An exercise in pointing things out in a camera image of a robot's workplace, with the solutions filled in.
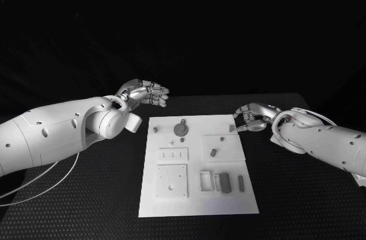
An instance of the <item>dark textured table surface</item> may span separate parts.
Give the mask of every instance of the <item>dark textured table surface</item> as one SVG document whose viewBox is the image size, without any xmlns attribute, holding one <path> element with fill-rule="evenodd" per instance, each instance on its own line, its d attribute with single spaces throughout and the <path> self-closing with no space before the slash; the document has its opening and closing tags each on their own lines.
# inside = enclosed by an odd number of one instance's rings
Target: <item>dark textured table surface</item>
<svg viewBox="0 0 366 240">
<path fill-rule="evenodd" d="M 9 208 L 0 239 L 366 239 L 366 196 L 350 173 L 271 143 L 270 129 L 239 134 L 258 215 L 139 218 L 149 117 L 232 114 L 251 102 L 307 108 L 299 94 L 173 97 L 166 108 L 141 105 L 139 132 L 95 143 L 62 184 Z M 46 190 L 74 160 L 15 201 Z M 48 167 L 28 170 L 25 181 Z"/>
</svg>

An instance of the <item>table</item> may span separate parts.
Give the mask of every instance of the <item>table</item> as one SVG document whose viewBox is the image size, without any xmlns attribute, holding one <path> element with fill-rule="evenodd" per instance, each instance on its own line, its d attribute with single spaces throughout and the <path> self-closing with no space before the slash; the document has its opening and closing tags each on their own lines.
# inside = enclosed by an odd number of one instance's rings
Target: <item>table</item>
<svg viewBox="0 0 366 240">
<path fill-rule="evenodd" d="M 309 108 L 294 93 L 173 97 L 166 108 L 141 105 L 139 132 L 124 130 L 95 143 L 62 184 L 9 208 L 0 239 L 365 239 L 366 195 L 350 173 L 271 143 L 270 128 L 241 133 L 258 215 L 139 218 L 149 117 L 231 114 L 251 102 Z M 15 201 L 48 189 L 74 160 L 64 160 Z M 48 167 L 29 169 L 25 181 Z"/>
</svg>

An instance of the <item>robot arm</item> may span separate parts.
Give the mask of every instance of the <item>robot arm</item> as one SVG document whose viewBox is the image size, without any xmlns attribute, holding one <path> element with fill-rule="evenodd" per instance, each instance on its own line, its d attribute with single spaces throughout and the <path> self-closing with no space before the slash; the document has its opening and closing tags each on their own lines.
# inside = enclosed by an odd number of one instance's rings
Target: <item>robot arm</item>
<svg viewBox="0 0 366 240">
<path fill-rule="evenodd" d="M 324 125 L 317 117 L 297 108 L 281 111 L 271 105 L 251 103 L 237 110 L 234 117 L 239 114 L 244 115 L 247 124 L 237 128 L 238 132 L 261 131 L 271 124 L 274 143 L 366 176 L 366 133 Z"/>
<path fill-rule="evenodd" d="M 64 160 L 124 128 L 136 132 L 141 118 L 130 111 L 140 102 L 166 107 L 167 93 L 136 79 L 116 95 L 39 107 L 9 120 L 0 125 L 0 177 Z"/>
</svg>

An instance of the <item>robotic hand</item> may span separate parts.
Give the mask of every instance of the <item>robotic hand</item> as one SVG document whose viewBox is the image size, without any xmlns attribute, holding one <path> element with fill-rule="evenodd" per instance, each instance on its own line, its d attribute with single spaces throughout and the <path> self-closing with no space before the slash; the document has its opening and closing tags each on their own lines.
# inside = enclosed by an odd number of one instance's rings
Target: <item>robotic hand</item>
<svg viewBox="0 0 366 240">
<path fill-rule="evenodd" d="M 234 117 L 244 115 L 245 125 L 237 131 L 263 131 L 273 125 L 271 141 L 290 151 L 304 154 L 355 173 L 356 180 L 366 176 L 366 133 L 358 132 L 336 124 L 320 114 L 299 108 L 281 111 L 280 108 L 250 103 L 242 106 Z"/>
<path fill-rule="evenodd" d="M 166 107 L 169 89 L 134 79 L 116 95 L 68 101 L 29 110 L 0 125 L 0 177 L 58 162 L 95 142 L 113 139 L 141 118 L 130 113 L 140 103 Z"/>
</svg>

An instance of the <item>black background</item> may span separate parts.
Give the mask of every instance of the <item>black background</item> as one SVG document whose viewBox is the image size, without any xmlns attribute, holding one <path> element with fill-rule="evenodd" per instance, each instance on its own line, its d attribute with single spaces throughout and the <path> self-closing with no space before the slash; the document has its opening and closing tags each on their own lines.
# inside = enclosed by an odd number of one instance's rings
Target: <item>black background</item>
<svg viewBox="0 0 366 240">
<path fill-rule="evenodd" d="M 3 120 L 140 78 L 172 96 L 299 92 L 366 131 L 365 0 L 0 0 L 0 16 Z"/>
</svg>

